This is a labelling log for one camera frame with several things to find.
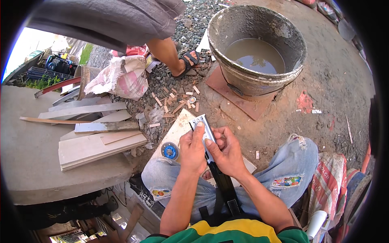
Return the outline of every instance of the black sandal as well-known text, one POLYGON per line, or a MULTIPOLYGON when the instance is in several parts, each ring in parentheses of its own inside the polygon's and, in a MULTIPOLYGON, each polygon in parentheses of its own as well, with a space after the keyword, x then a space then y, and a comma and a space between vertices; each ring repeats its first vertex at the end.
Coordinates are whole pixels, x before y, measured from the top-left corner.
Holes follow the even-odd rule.
POLYGON ((199 63, 198 52, 194 51, 196 53, 197 60, 194 57, 192 57, 191 52, 192 51, 188 51, 182 57, 179 58, 179 59, 184 60, 184 62, 185 62, 185 70, 184 70, 184 72, 182 74, 180 74, 179 76, 173 76, 173 78, 175 78, 175 79, 182 78, 189 70, 191 70, 194 66, 196 66, 199 63), (189 59, 193 62, 193 66, 191 66, 189 60, 186 59, 184 56, 189 57, 189 59))

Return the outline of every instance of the yellow stripe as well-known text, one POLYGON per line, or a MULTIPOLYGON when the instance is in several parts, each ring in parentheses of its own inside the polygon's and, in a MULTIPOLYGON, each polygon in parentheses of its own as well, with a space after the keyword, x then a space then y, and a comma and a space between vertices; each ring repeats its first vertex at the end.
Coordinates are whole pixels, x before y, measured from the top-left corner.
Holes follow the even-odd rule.
POLYGON ((198 235, 217 234, 228 230, 239 230, 253 237, 267 236, 272 243, 281 243, 274 232, 273 227, 268 226, 258 220, 251 219, 235 219, 227 221, 218 227, 210 227, 206 221, 200 221, 194 224, 191 228, 197 231, 198 235))

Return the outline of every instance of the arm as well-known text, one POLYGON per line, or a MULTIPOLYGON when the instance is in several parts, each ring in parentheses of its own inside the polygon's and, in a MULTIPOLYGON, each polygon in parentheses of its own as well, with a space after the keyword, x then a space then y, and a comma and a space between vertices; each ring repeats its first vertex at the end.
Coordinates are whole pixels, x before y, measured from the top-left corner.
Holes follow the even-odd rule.
POLYGON ((161 234, 172 236, 189 225, 198 179, 207 166, 203 134, 204 125, 199 122, 193 132, 189 131, 180 138, 181 168, 161 217, 161 234))
POLYGON ((264 223, 278 233, 293 226, 293 219, 284 202, 267 190, 244 165, 239 141, 228 127, 213 129, 216 143, 206 139, 205 144, 219 169, 235 178, 246 190, 264 223))

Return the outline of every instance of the bucket rim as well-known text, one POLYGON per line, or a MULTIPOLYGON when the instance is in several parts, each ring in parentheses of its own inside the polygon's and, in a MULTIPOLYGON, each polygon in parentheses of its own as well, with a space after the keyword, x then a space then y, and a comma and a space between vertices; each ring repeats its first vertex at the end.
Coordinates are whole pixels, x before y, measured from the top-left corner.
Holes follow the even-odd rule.
POLYGON ((234 5, 234 6, 229 6, 228 8, 224 8, 220 11, 218 11, 217 13, 215 13, 212 18, 210 19, 209 23, 208 23, 208 26, 207 26, 207 35, 208 35, 208 42, 209 42, 209 45, 212 49, 215 50, 215 52, 222 56, 223 58, 225 58, 226 60, 229 61, 229 63, 237 68, 240 68, 240 69, 243 69, 244 71, 247 71, 249 72, 250 74, 253 74, 253 75, 267 75, 269 77, 274 77, 274 78, 278 78, 278 77, 284 77, 284 76, 289 76, 289 75, 294 75, 296 73, 300 73, 301 69, 303 68, 304 66, 304 63, 305 63, 305 60, 307 59, 307 55, 308 55, 308 50, 307 50, 307 44, 305 42, 305 39, 304 39, 304 36, 303 34, 301 33, 301 31, 285 16, 283 16, 282 14, 280 14, 279 12, 276 12, 270 8, 266 8, 266 7, 262 7, 262 6, 258 6, 258 5, 252 5, 252 4, 241 4, 241 5, 234 5), (214 18, 216 17, 219 17, 221 13, 223 13, 225 10, 228 10, 230 8, 241 8, 241 7, 246 7, 246 6, 252 6, 252 7, 257 7, 257 8, 260 8, 260 9, 267 9, 269 10, 270 12, 272 12, 274 15, 277 15, 279 16, 281 19, 283 19, 284 21, 290 23, 292 26, 294 26, 294 28, 296 29, 297 33, 301 36, 302 38, 302 42, 303 42, 303 53, 301 54, 301 58, 299 59, 300 61, 300 64, 294 68, 292 71, 290 72, 287 72, 287 73, 277 73, 277 74, 273 74, 273 73, 261 73, 261 72, 256 72, 256 71, 253 71, 251 69, 248 69, 248 68, 245 68, 243 66, 240 66, 238 65, 236 62, 232 61, 231 59, 227 58, 223 53, 221 53, 217 48, 215 48, 215 44, 214 42, 211 40, 211 38, 209 37, 209 27, 212 23, 212 21, 214 20, 214 18))

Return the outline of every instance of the leg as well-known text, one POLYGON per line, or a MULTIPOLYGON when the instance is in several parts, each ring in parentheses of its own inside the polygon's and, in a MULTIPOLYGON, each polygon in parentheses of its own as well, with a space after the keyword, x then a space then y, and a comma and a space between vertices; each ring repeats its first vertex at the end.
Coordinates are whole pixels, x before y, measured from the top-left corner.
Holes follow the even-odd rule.
MULTIPOLYGON (((184 60, 178 59, 177 50, 174 41, 171 38, 166 38, 164 40, 154 38, 147 42, 147 46, 157 59, 170 68, 173 76, 179 76, 184 72, 185 62, 184 60)), ((191 52, 191 55, 194 58, 197 58, 194 51, 191 52)))
MULTIPOLYGON (((171 192, 179 173, 179 163, 165 157, 155 158, 151 159, 144 168, 142 181, 151 194, 153 194, 153 190, 167 190, 171 192)), ((159 202, 166 207, 169 200, 170 197, 159 199, 159 202)), ((198 209, 203 206, 207 206, 209 214, 212 214, 215 202, 215 187, 203 178, 199 178, 193 202, 191 223, 196 223, 201 220, 198 209)))
MULTIPOLYGON (((304 193, 319 163, 316 144, 309 138, 292 134, 279 147, 269 167, 254 174, 259 182, 278 196, 290 208, 304 193)), ((242 187, 236 187, 242 210, 259 215, 242 187)))

